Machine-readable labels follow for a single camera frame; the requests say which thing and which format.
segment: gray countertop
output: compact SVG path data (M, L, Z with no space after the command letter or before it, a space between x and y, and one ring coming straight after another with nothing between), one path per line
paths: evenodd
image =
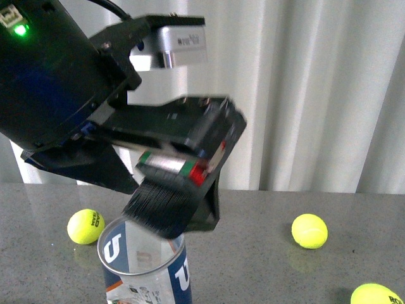
M106 222L130 196L96 186L0 184L0 304L106 303L95 245L73 243L70 216ZM214 232L186 235L194 304L349 304L360 284L405 297L405 196L221 191ZM296 216L328 225L318 250L294 243Z

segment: green led light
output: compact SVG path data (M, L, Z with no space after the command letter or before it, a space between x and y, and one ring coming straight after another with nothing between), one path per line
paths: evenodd
M28 25L19 25L14 28L14 33L16 33L21 37L24 37L27 34L28 29L29 29Z

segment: white curtain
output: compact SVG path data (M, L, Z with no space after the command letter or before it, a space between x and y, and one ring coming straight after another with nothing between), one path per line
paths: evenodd
M61 2L88 36L118 22L86 0ZM205 17L208 63L142 72L129 100L229 94L248 126L222 188L405 193L405 1L115 3L132 16ZM76 183L24 164L5 137L0 149L0 181ZM118 152L136 164L139 153Z

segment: tennis ball can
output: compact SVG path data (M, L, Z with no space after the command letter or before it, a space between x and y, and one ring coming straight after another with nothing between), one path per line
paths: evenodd
M167 240L127 218L110 223L97 251L109 304L191 304L184 235Z

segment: yellow tennis ball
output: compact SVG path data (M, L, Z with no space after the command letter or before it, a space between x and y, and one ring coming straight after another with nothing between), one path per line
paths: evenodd
M73 214L67 228L73 242L87 245L98 240L104 229L104 219L95 210L83 209Z
M368 283L357 287L352 294L351 304L404 304L397 294L385 286Z
M328 228L324 221L314 214L302 214L296 218L291 227L294 240L307 249L321 247L328 238Z

